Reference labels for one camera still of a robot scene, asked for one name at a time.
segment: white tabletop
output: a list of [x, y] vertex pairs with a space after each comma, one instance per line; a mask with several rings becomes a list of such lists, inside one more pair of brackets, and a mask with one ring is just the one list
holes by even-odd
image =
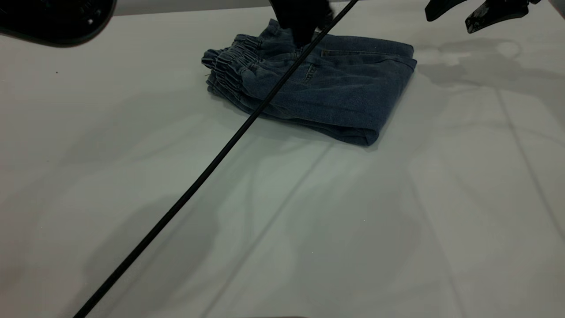
[[[564, 317], [565, 21], [541, 2], [468, 35], [479, 2], [426, 4], [362, 2], [332, 31], [416, 49], [374, 146], [258, 120], [90, 317]], [[271, 17], [0, 38], [2, 317], [72, 317], [192, 184], [246, 118], [200, 58]]]

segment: black rod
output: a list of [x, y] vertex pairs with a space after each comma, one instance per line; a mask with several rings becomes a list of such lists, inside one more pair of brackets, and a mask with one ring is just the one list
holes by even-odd
[[220, 153], [212, 160], [212, 163], [204, 170], [204, 172], [196, 179], [196, 181], [188, 188], [188, 190], [180, 197], [180, 199], [169, 209], [169, 211], [157, 222], [157, 224], [149, 231], [149, 233], [141, 240], [141, 242], [133, 249], [131, 253], [121, 262], [120, 265], [108, 276], [108, 278], [102, 283], [102, 285], [94, 292], [94, 294], [82, 305], [82, 307], [77, 311], [73, 318], [86, 318], [88, 313], [96, 306], [96, 304], [106, 295], [106, 293], [112, 288], [112, 286], [120, 279], [120, 277], [125, 273], [126, 270], [133, 264], [133, 262], [143, 253], [143, 251], [149, 246], [149, 244], [159, 235], [159, 233], [167, 226], [170, 220], [180, 211], [180, 209], [190, 200], [190, 198], [196, 193], [200, 186], [208, 179], [208, 177], [214, 172], [220, 162], [226, 157], [233, 146], [239, 141], [241, 136], [249, 129], [251, 124], [259, 117], [259, 114], [269, 105], [273, 100], [276, 93], [283, 87], [286, 81], [292, 76], [292, 74], [298, 69], [300, 64], [304, 62], [306, 57], [314, 50], [316, 45], [320, 43], [323, 37], [328, 34], [328, 32], [353, 8], [353, 6], [359, 0], [351, 0], [347, 6], [341, 12], [336, 15], [329, 26], [324, 28], [318, 36], [312, 41], [312, 43], [304, 50], [304, 52], [298, 57], [294, 64], [286, 71], [286, 73], [281, 77], [279, 82], [273, 87], [271, 92], [267, 95], [265, 100], [259, 105], [259, 107], [248, 117], [241, 128], [236, 132], [235, 135], [228, 141]]

